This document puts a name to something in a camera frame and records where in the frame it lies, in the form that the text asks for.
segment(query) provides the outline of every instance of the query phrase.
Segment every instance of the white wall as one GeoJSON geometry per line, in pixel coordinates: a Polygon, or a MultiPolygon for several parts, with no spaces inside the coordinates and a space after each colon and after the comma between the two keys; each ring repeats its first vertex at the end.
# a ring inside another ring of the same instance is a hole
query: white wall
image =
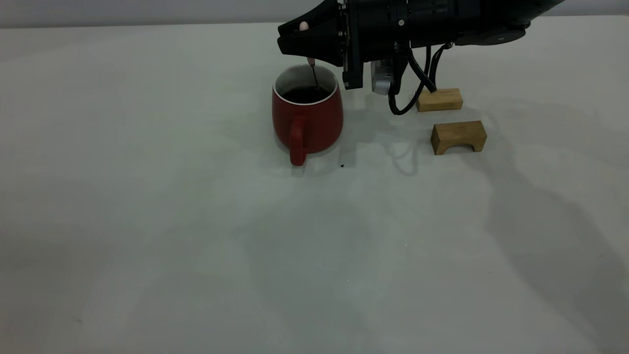
{"type": "MultiPolygon", "coordinates": [[[[320,0],[0,0],[0,28],[281,22],[320,0]]],[[[629,13],[629,0],[566,0],[551,14],[629,13]]]]}

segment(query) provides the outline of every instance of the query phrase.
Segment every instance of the white tabletop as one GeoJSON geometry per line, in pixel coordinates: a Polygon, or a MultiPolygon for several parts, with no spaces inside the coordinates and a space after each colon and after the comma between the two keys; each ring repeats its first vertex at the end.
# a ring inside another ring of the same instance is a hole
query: white tabletop
{"type": "Polygon", "coordinates": [[[446,52],[461,111],[345,91],[303,169],[276,28],[0,31],[1,353],[629,351],[629,17],[446,52]]]}

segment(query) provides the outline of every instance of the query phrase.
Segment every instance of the stirring rod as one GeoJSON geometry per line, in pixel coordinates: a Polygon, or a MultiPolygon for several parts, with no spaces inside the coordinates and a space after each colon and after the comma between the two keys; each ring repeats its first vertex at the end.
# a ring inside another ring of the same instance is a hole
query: stirring rod
{"type": "MultiPolygon", "coordinates": [[[[299,24],[299,31],[308,31],[310,29],[310,26],[308,25],[308,22],[303,21],[302,23],[299,24]]],[[[313,68],[313,76],[314,76],[314,83],[316,84],[316,90],[319,91],[319,97],[321,99],[323,99],[323,93],[321,93],[321,86],[319,86],[319,80],[317,80],[316,78],[316,71],[315,71],[315,60],[312,58],[308,58],[308,64],[310,64],[310,67],[313,68]]]]}
{"type": "Polygon", "coordinates": [[[311,68],[313,68],[313,76],[314,76],[314,83],[316,84],[316,90],[319,91],[319,97],[321,99],[323,99],[323,93],[321,92],[321,86],[319,86],[319,80],[317,80],[316,78],[316,73],[315,73],[315,67],[311,66],[311,68]]]}

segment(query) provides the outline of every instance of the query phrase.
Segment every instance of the dark liquid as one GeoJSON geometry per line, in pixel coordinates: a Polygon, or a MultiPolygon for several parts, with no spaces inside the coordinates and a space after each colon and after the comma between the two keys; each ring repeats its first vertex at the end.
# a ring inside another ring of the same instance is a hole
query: dark liquid
{"type": "Polygon", "coordinates": [[[327,91],[324,88],[311,86],[307,88],[292,89],[283,94],[282,97],[284,97],[286,101],[305,104],[319,102],[328,97],[330,93],[331,92],[327,91]]]}

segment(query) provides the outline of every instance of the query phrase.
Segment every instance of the wooden block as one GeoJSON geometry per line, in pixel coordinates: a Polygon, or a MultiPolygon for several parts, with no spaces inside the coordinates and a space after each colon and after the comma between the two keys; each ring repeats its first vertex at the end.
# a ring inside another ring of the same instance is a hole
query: wooden block
{"type": "Polygon", "coordinates": [[[463,97],[459,89],[440,89],[435,93],[424,90],[417,100],[420,112],[459,110],[463,108],[463,97]]]}
{"type": "Polygon", "coordinates": [[[435,155],[443,155],[453,146],[470,145],[474,151],[482,151],[487,141],[487,133],[482,122],[462,122],[450,124],[435,124],[433,135],[430,139],[435,150],[435,155]]]}

